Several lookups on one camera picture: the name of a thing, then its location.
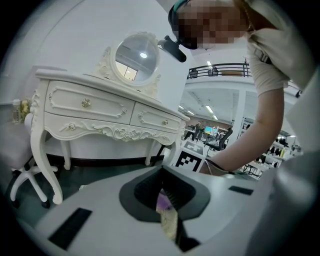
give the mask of railing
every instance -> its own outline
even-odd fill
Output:
[[[251,72],[248,63],[221,63],[190,68],[187,79],[217,76],[248,78]]]

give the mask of white sleeve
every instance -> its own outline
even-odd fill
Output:
[[[262,62],[255,54],[256,47],[248,42],[249,67],[258,96],[280,88],[288,87],[290,80],[272,64]]]

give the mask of computer monitor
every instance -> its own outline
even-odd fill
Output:
[[[209,135],[210,135],[210,134],[211,134],[211,132],[212,132],[212,127],[210,127],[210,126],[206,126],[206,127],[205,127],[205,129],[204,129],[204,133],[205,133],[205,134],[209,134]]]

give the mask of oval mirror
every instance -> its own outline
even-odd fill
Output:
[[[158,48],[145,35],[126,38],[115,53],[115,64],[122,76],[133,82],[149,79],[157,68]]]

